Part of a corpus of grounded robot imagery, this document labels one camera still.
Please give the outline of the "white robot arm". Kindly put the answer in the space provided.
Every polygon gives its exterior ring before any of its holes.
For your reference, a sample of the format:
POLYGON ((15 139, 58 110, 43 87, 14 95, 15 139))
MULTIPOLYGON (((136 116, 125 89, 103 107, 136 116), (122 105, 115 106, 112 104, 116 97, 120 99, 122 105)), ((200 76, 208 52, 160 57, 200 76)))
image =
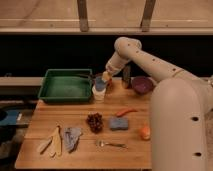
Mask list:
POLYGON ((134 62, 157 85, 150 99, 152 171, 207 171, 205 115, 213 110, 213 85, 119 37, 105 71, 114 76, 134 62))

